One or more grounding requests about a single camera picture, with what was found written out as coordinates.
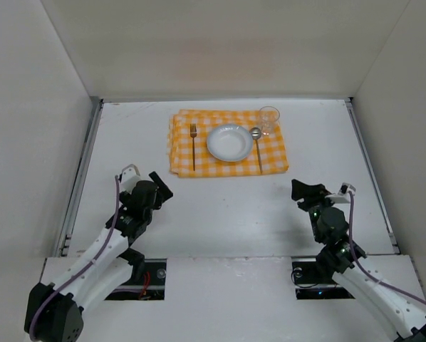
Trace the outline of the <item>yellow white checkered cloth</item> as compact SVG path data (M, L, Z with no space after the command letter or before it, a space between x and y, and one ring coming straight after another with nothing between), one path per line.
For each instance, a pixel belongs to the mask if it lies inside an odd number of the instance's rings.
M167 136L167 154L170 156L170 172L181 178L241 177L285 173L289 169L286 147L281 128L259 139L263 173L259 171L256 146L250 156L239 162L222 162L207 150L207 136L217 126L237 124L247 130L258 125L257 110L200 110L181 109L170 117ZM189 127L197 126L195 138L196 170L192 169L192 139Z

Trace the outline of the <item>copper fork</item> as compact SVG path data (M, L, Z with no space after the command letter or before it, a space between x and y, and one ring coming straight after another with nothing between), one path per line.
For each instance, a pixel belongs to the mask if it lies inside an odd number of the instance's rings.
M197 126L192 123L189 127L190 137L192 139L192 169L196 170L195 138L197 137Z

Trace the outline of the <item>silver spoon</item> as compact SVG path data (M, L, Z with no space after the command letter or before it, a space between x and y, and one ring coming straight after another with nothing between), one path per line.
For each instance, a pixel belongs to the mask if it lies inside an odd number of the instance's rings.
M261 161L261 153L259 148L259 139L261 138L261 130L258 127L254 127L250 130L251 137L253 138L255 145L256 145L256 153L258 158L258 164L259 164L259 171L262 174L263 173L263 167L262 167L262 161Z

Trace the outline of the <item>clear drinking glass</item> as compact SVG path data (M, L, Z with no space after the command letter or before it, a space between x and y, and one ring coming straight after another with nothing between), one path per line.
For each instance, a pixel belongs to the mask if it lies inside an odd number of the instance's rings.
M274 106L264 106L259 109L259 126L263 135L274 133L281 114Z

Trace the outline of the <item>white ceramic plate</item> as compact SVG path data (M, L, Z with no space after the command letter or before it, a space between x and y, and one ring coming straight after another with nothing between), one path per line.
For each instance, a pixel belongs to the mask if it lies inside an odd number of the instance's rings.
M207 150L222 162L239 162L246 159L254 146L250 132L236 124L215 127L207 136Z

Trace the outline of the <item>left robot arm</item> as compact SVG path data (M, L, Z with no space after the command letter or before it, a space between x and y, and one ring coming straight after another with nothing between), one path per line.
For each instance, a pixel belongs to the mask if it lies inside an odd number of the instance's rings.
M142 276L145 257L132 245L173 193L156 172L144 180L133 165L115 176L115 192L115 212L95 241L60 276L29 292L24 331L31 341L77 341L85 315Z

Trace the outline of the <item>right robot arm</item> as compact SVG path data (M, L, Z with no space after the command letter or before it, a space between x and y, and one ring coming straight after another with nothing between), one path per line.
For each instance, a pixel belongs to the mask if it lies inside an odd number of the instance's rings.
M291 280L313 299L339 286L382 326L391 341L426 341L426 300L389 284L353 240L355 188L342 184L337 193L325 185L291 181L291 198L309 216L315 242L322 249L314 261L295 261Z

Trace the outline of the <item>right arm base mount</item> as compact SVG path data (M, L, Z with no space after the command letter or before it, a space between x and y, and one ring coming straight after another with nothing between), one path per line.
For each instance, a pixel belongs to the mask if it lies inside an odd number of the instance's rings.
M320 272L314 259L293 259L291 280L298 300L354 299L346 289Z

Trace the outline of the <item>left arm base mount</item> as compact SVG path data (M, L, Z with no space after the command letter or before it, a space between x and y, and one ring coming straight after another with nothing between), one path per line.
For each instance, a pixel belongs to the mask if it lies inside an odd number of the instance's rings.
M162 301L167 278L166 259L146 259L129 249L120 255L133 268L130 278L106 297L106 301Z

